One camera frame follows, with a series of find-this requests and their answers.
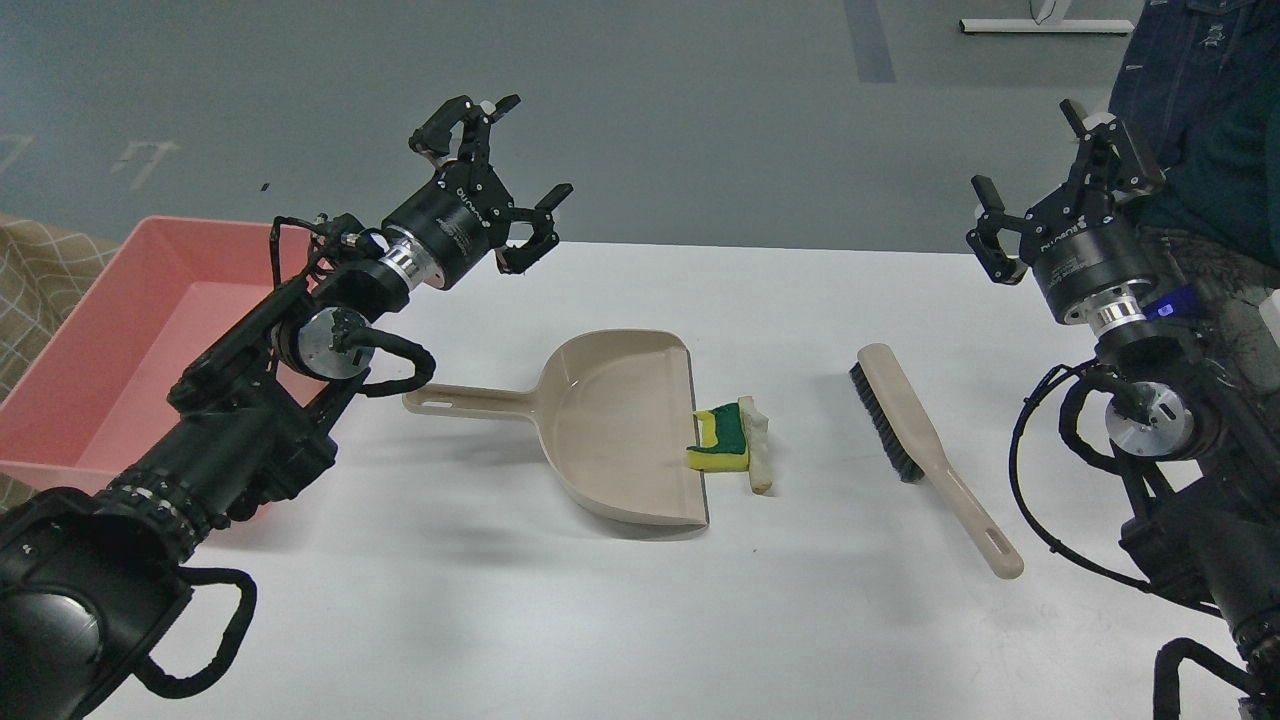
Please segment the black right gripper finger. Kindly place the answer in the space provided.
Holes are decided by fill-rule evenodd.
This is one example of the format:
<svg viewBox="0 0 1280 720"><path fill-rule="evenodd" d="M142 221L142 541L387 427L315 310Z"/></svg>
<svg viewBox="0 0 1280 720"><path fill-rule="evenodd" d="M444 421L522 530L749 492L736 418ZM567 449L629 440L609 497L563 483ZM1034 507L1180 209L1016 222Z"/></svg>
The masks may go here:
<svg viewBox="0 0 1280 720"><path fill-rule="evenodd" d="M1076 138L1076 156L1064 182L1073 197L1092 193L1125 204L1165 188L1165 172L1138 128L1108 113L1087 117L1071 99L1059 109Z"/></svg>
<svg viewBox="0 0 1280 720"><path fill-rule="evenodd" d="M1000 233L1030 233L1030 220L1007 213L993 181L987 176L973 176L970 184L979 202L974 227L966 232L966 242L984 273L996 284L1019 284L1027 273L1027 264L1004 251Z"/></svg>

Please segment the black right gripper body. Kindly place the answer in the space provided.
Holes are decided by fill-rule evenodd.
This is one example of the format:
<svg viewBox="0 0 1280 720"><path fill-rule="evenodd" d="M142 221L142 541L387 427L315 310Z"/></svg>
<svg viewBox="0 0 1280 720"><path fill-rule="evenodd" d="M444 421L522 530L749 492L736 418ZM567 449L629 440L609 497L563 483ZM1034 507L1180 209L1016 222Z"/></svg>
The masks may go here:
<svg viewBox="0 0 1280 720"><path fill-rule="evenodd" d="M1021 261L1059 324L1085 323L1084 305L1101 293L1147 299L1166 273L1107 191L1060 186L1027 213L1027 220Z"/></svg>

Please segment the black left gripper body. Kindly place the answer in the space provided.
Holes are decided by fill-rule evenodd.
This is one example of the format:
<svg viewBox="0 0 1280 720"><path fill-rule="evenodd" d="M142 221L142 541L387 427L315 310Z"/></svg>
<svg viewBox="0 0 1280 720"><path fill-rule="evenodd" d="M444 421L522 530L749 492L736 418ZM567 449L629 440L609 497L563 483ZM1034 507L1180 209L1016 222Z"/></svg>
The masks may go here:
<svg viewBox="0 0 1280 720"><path fill-rule="evenodd" d="M486 255L502 274L512 272L506 250L513 199L489 164L453 160L383 222L389 240L415 243L424 260L413 272L419 283L451 290Z"/></svg>

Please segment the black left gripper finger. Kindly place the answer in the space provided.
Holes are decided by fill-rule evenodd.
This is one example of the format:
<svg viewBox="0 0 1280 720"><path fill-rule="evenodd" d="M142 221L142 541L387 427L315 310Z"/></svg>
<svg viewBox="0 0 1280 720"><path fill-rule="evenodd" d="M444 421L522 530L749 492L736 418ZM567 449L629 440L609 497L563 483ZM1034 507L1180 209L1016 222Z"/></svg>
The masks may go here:
<svg viewBox="0 0 1280 720"><path fill-rule="evenodd" d="M489 164L492 127L521 104L520 95L476 102L462 95L443 102L410 136L410 150L440 169L448 161Z"/></svg>
<svg viewBox="0 0 1280 720"><path fill-rule="evenodd" d="M494 227L506 225L502 242L494 245L495 264L500 274L522 275L544 259L561 241L556 231L556 210L573 192L571 183L554 186L534 208L495 208ZM527 225L530 237L520 246L506 241L511 225Z"/></svg>

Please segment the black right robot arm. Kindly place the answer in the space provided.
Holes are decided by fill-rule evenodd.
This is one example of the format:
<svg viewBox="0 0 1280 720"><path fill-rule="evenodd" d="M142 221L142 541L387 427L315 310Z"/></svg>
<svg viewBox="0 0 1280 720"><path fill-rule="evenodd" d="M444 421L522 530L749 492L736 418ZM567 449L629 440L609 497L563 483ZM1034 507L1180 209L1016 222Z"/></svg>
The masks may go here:
<svg viewBox="0 0 1280 720"><path fill-rule="evenodd" d="M1164 173L1125 120L1087 120L1060 105L1076 138L1066 179L1021 214L975 176L980 202L966 242L991 281L1032 275L1051 316L1087 325L1094 357L1056 366L1024 402L1014 437L1059 386L1062 442L1117 477L1132 507L1120 546L1140 578L1110 571L1038 521L1055 553L1167 602L1221 618L1239 653L1178 638L1156 655L1152 714L1181 715L1180 669L1194 662L1240 692L1243 719L1277 716L1277 434L1239 374L1210 354L1210 320L1178 269L1125 220L1125 201Z"/></svg>

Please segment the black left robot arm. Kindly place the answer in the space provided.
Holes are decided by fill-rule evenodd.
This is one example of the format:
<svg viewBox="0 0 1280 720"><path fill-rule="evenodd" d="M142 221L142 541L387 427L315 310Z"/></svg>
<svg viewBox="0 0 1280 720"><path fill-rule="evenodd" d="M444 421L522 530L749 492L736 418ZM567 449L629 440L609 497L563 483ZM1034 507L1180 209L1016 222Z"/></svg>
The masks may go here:
<svg viewBox="0 0 1280 720"><path fill-rule="evenodd" d="M129 676L165 700L225 676L259 591L247 571L192 568L197 546L332 468L355 397L434 377L434 356L381 316L486 255L521 274L558 245L572 186L521 208L492 164L492 129L520 101L443 102L408 138L433 176L378 227L275 218L271 292L184 369L175 427L100 492L47 489L3 518L5 719L86 717Z"/></svg>

